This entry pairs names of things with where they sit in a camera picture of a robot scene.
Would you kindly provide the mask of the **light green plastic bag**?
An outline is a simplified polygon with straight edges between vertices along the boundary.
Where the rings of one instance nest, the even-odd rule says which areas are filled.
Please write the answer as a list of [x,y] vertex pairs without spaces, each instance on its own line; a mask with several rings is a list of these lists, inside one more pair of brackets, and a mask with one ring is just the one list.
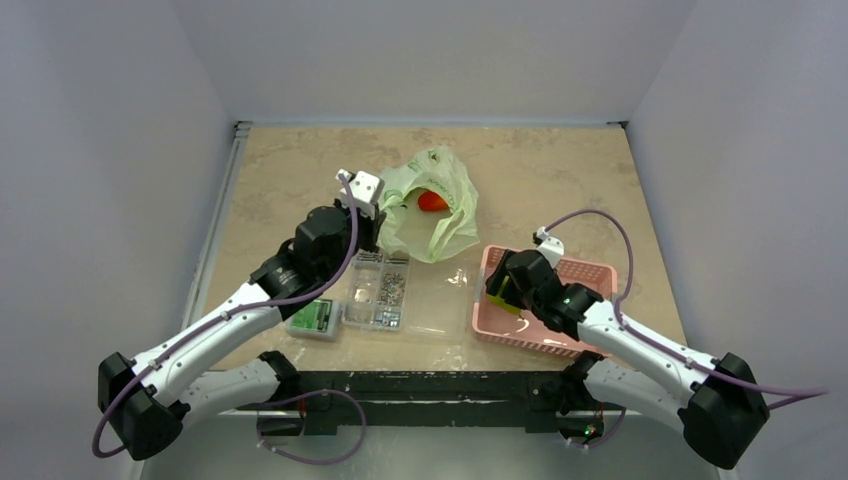
[[385,253],[432,264],[479,243],[479,193],[450,147],[421,150],[379,177],[385,183],[379,206],[386,217],[378,246]]

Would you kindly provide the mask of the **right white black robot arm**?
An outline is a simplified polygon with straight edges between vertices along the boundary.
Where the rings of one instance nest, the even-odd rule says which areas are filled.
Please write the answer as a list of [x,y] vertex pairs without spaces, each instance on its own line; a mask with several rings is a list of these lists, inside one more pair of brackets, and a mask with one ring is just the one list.
[[658,334],[591,287],[563,281],[537,250],[505,251],[484,291],[490,303],[527,311],[548,330],[588,344],[561,373],[562,413],[591,401],[639,412],[725,470],[737,466],[770,418],[744,359],[717,358]]

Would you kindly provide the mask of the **yellow fake fruit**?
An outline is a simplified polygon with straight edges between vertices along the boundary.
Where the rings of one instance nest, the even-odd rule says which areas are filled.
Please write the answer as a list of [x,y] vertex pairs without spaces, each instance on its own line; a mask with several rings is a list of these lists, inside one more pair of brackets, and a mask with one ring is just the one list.
[[486,280],[486,296],[488,301],[511,315],[521,313],[521,298],[509,276],[491,276]]

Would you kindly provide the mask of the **orange fake fruit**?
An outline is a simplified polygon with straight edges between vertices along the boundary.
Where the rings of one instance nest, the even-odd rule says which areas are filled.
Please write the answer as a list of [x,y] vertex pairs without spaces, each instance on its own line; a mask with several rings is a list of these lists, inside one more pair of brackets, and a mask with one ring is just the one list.
[[423,191],[417,199],[417,206],[422,212],[444,212],[449,211],[448,202],[433,191]]

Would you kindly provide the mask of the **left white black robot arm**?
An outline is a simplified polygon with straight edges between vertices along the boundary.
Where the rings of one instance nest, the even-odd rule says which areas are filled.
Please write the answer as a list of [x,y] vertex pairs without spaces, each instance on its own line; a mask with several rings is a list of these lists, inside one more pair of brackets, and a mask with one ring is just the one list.
[[212,366],[247,340],[291,319],[335,284],[361,250],[374,252],[385,220],[375,200],[311,210],[293,237],[249,274],[221,305],[176,336],[132,358],[115,352],[98,366],[101,418],[91,440],[100,459],[149,459],[190,424],[243,406],[284,409],[328,390],[303,390],[278,351],[241,368]]

